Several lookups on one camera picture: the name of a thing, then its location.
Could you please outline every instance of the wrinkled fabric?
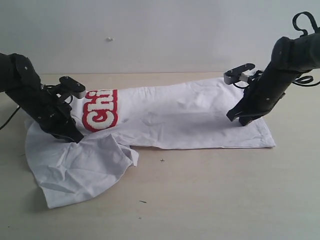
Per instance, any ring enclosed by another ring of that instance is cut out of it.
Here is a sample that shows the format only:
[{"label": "wrinkled fabric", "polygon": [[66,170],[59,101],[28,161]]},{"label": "wrinkled fabric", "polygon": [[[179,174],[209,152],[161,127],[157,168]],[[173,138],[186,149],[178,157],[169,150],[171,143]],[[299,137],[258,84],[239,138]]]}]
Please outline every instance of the wrinkled fabric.
[{"label": "wrinkled fabric", "polygon": [[222,78],[170,86],[103,89],[71,103],[85,135],[66,143],[26,120],[27,162],[49,208],[87,201],[117,183],[139,154],[130,146],[161,149],[272,148],[262,118],[247,126],[226,117],[243,91]]}]

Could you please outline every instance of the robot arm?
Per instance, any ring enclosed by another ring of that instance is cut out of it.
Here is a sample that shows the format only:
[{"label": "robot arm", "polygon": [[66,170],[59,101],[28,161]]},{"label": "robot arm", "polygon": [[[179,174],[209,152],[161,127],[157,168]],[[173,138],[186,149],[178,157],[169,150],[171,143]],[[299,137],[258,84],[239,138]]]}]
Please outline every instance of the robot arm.
[{"label": "robot arm", "polygon": [[[308,35],[305,29],[297,26],[297,18],[301,14],[307,15],[311,21],[314,33]],[[314,69],[320,69],[320,27],[309,12],[301,12],[294,16],[293,26],[296,30],[302,31],[297,39],[288,37],[280,38],[274,45],[271,54],[271,61],[262,71],[254,72],[252,63],[247,63],[227,71],[224,74],[224,82],[228,85],[239,81],[247,82],[243,87],[243,98],[227,113],[230,121],[239,118],[242,126],[268,114],[278,101],[285,95],[290,84],[311,87],[305,85],[312,82],[311,76],[301,77]]]},{"label": "robot arm", "polygon": [[84,136],[77,130],[72,108],[65,100],[73,96],[83,98],[86,88],[68,76],[59,81],[58,85],[43,85],[27,57],[0,53],[0,93],[5,92],[44,132],[79,143]]}]

